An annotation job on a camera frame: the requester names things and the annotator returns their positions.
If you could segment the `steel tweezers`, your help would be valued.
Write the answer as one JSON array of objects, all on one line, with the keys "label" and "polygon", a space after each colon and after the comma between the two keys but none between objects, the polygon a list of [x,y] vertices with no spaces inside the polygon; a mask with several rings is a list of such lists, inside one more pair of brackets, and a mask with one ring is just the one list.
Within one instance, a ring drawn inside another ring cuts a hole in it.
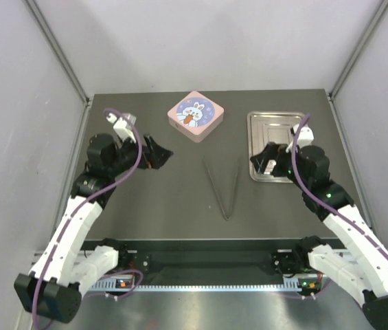
[{"label": "steel tweezers", "polygon": [[202,165],[205,170],[208,182],[212,187],[212,192],[216,198],[221,216],[225,221],[230,221],[234,214],[236,205],[242,160],[240,158],[236,160],[236,165],[233,168],[233,174],[231,176],[231,182],[226,186],[226,190],[224,187],[220,187],[218,185],[218,181],[214,174],[212,165],[209,163],[206,157],[202,159]]}]

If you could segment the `pink chocolate tin box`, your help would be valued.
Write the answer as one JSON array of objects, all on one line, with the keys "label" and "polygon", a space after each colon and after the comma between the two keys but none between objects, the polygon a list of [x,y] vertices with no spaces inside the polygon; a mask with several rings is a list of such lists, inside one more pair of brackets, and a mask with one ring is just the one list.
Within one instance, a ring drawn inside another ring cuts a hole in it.
[{"label": "pink chocolate tin box", "polygon": [[172,127],[174,127],[178,132],[182,133],[187,138],[191,139],[191,141],[195,143],[202,142],[214,129],[218,127],[218,125],[223,121],[223,116],[212,120],[210,123],[198,126],[191,127],[184,125],[182,122],[175,120],[173,118],[169,118],[169,123]]}]

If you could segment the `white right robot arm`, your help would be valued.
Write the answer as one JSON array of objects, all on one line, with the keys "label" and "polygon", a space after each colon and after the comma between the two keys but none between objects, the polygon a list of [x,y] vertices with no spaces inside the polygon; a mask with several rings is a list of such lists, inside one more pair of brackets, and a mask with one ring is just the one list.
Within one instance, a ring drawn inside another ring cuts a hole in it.
[{"label": "white right robot arm", "polygon": [[293,248],[296,267],[328,276],[361,308],[374,329],[388,329],[388,250],[366,224],[354,200],[330,177],[330,160],[318,146],[291,151],[269,142],[250,158],[262,173],[270,161],[271,175],[285,177],[302,191],[306,207],[331,230],[355,260],[346,261],[317,236],[305,237]]}]

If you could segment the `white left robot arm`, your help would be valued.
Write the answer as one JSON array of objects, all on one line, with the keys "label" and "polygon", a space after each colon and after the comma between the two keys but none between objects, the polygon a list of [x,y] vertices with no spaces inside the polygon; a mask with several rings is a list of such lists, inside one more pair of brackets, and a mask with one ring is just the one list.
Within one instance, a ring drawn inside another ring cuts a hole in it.
[{"label": "white left robot arm", "polygon": [[132,138],[116,141],[107,133],[94,135],[87,147],[83,172],[73,183],[60,224],[47,248],[28,274],[14,282],[21,304],[39,318],[69,323],[82,298],[107,272],[125,271],[130,263],[124,247],[113,239],[103,240],[83,262],[76,259],[89,230],[102,214],[118,185],[140,169],[159,169],[173,155],[148,134],[144,144]]}]

